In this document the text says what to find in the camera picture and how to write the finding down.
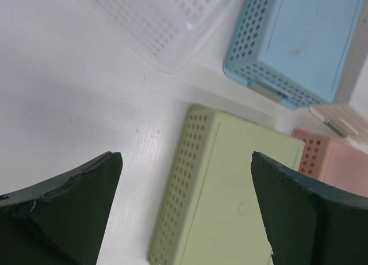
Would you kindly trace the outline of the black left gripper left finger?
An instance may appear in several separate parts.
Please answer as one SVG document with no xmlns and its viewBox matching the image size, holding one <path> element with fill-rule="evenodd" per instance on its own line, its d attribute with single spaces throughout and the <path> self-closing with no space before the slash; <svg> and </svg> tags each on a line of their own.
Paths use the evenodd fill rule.
<svg viewBox="0 0 368 265">
<path fill-rule="evenodd" d="M 96 264 L 122 167 L 105 152 L 1 195 L 1 264 Z"/>
</svg>

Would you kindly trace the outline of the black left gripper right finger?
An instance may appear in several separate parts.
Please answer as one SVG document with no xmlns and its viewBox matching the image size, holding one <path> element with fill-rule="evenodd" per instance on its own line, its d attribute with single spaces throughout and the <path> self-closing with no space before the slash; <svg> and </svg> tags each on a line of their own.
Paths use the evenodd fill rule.
<svg viewBox="0 0 368 265">
<path fill-rule="evenodd" d="M 251 175 L 274 264 L 367 264 L 367 198 L 261 152 Z"/>
</svg>

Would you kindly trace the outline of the pink plastic basket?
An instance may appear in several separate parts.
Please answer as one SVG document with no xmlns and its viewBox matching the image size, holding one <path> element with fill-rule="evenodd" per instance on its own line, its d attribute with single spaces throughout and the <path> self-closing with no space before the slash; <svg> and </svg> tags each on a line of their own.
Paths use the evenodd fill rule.
<svg viewBox="0 0 368 265">
<path fill-rule="evenodd" d="M 296 128 L 305 143 L 298 171 L 341 190 L 367 197 L 367 154 L 347 143 Z"/>
</svg>

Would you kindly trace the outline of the yellow green plastic basket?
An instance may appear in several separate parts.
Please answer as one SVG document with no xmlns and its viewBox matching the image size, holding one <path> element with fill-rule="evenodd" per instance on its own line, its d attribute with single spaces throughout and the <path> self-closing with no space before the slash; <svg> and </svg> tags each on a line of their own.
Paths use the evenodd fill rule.
<svg viewBox="0 0 368 265">
<path fill-rule="evenodd" d="M 297 170 L 304 143 L 211 107 L 182 127 L 147 252 L 148 264 L 271 264 L 252 182 L 261 152 Z"/>
</svg>

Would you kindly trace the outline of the cream white small basket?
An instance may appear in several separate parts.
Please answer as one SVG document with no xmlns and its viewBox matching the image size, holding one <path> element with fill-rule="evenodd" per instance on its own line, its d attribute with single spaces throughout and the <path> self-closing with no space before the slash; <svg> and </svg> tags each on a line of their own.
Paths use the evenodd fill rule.
<svg viewBox="0 0 368 265">
<path fill-rule="evenodd" d="M 367 144 L 367 61 L 342 75 L 332 104 L 313 105 L 309 111 L 341 138 Z"/>
</svg>

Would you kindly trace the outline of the light blue plastic basket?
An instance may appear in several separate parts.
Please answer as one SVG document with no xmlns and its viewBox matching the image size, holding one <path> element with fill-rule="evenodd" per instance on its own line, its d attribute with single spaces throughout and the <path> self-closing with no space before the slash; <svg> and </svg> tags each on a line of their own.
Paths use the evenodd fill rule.
<svg viewBox="0 0 368 265">
<path fill-rule="evenodd" d="M 244 0 L 224 74 L 295 110 L 329 105 L 365 0 Z"/>
</svg>

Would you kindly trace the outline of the translucent white shallow basket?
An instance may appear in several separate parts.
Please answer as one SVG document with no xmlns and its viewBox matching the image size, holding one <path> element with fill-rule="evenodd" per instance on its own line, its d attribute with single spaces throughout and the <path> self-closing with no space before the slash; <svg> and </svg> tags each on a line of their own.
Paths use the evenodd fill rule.
<svg viewBox="0 0 368 265">
<path fill-rule="evenodd" d="M 152 68 L 182 69 L 217 29 L 231 0 L 75 0 Z"/>
</svg>

